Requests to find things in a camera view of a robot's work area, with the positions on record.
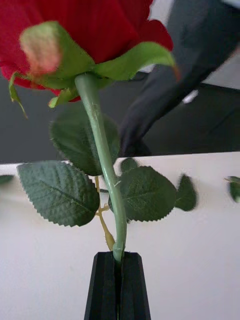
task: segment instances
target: red rose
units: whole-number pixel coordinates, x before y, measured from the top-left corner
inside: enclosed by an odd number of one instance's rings
[[[148,20],[153,0],[1,0],[0,68],[9,80],[30,70],[20,35],[28,27],[57,21],[96,64],[115,59],[141,42],[156,42],[169,51],[173,44],[161,22]],[[31,88],[31,81],[16,78]],[[45,89],[36,84],[35,88]],[[55,94],[60,90],[51,89]]]

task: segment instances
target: white surface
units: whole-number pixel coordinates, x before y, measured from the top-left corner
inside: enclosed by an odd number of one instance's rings
[[[146,157],[175,185],[199,192],[195,211],[132,222],[127,247],[142,256],[152,320],[240,319],[240,205],[224,177],[240,176],[240,152]],[[0,174],[15,174],[1,165]],[[114,233],[111,212],[104,213]],[[94,255],[107,246],[98,217],[62,227],[43,220],[18,178],[0,187],[0,319],[82,320]]]
[[[151,7],[151,19],[167,24],[168,16],[174,0],[155,0]],[[153,65],[143,68],[143,72],[151,72]],[[226,61],[217,71],[213,72],[204,83],[240,90],[240,54]]]

